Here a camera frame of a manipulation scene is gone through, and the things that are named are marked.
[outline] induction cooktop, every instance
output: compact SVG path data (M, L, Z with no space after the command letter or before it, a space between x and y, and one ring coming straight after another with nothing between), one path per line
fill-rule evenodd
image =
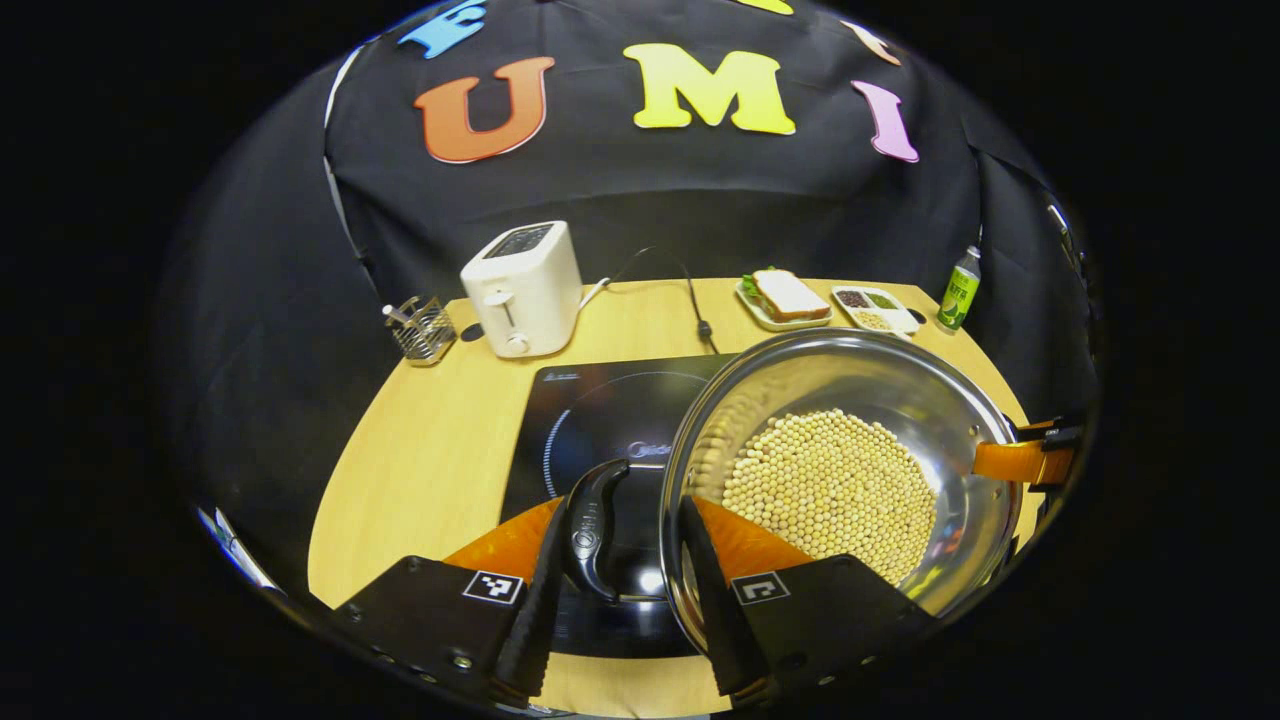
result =
M676 428L732 355L541 368L516 439L502 520L564 497L584 473L614 457L631 471L613 493L614 530L604 578L623 596L609 606L561 585L554 652L595 657L696 655L666 602L658 559L662 480Z

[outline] black cloth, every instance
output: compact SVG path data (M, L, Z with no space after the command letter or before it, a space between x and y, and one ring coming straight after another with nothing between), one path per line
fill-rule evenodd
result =
M157 374L195 497L227 514L287 592L306 588L324 487L398 357L379 307L412 295L461 297L462 265L520 224L567 220L588 282L659 243L699 277L773 264L911 283L934 300L984 225L983 282L966 328L1032 420L1083 406L1092 392L1083 286L1044 208L1043 173L919 55L891 49L902 67L891 65L835 15L792 5L795 15L780 17L728 0L489 0L480 32L425 60L421 46L397 41L434 8L364 46L326 131L342 58L232 150L193 204L166 272ZM745 132L728 117L708 127L696 113L686 128L636 127L640 67L622 50L641 42L678 45L709 69L732 50L774 58L797 132ZM428 154L419 95L480 77L471 124L493 128L509 113L493 70L539 55L556 65L536 136L463 165ZM872 147L873 118L854 79L901 97L919 163ZM645 261L631 277L672 274Z

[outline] orange letter u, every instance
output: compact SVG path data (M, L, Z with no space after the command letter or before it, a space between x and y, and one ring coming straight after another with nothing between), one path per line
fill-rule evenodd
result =
M554 58L529 58L494 70L511 88L511 118L485 132L471 129L467 110L467 92L480 78L458 78L420 95L413 106L422 109L426 151L442 163L474 163L529 142L547 119L543 73L554 64Z

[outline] white tray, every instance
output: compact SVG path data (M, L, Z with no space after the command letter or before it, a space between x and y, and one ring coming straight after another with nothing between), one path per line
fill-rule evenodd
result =
M888 301L896 306L896 309L887 310L872 302L870 299L867 300L868 302L870 302L872 305L870 307L850 307L849 305L845 305L845 302L840 300L840 295L837 295L838 292L845 290L861 292L863 295L870 292L874 295L879 295L881 297L887 297ZM904 334L914 334L916 331L920 329L920 323L915 322L915 318L913 318L911 313L902 305L902 301L893 297L893 293L888 292L887 290L881 290L878 287L863 287L856 284L837 284L831 288L831 297L835 299L836 305L840 305L840 307L845 311L845 314L849 315L849 319L860 328L882 333L883 332L892 333L896 331ZM854 315L854 313L872 313L874 315L879 315L879 318L886 323L888 323L888 325L893 329L877 331L876 328L868 328L867 325L858 322L858 316Z
M767 331L773 331L776 333L826 325L827 323L831 322L831 316L833 314L828 309L827 316L818 318L817 320L787 320L785 323L776 323L769 318L769 314L765 313L764 309L762 309L755 302L751 302L751 299L746 296L746 292L742 291L742 281L737 282L737 286L733 288L733 293L737 295L737 299L742 301L742 305L746 305L746 309L751 313L751 316L755 318L755 322L759 323L762 328Z

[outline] blue letter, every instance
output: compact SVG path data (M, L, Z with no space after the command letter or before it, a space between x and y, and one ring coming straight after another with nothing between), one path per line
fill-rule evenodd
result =
M402 37L397 45L403 45L412 40L426 47L426 53L422 56L430 60L480 32L484 23L476 20L484 17L485 9L479 6L484 3L485 0L466 0L419 26L417 29Z

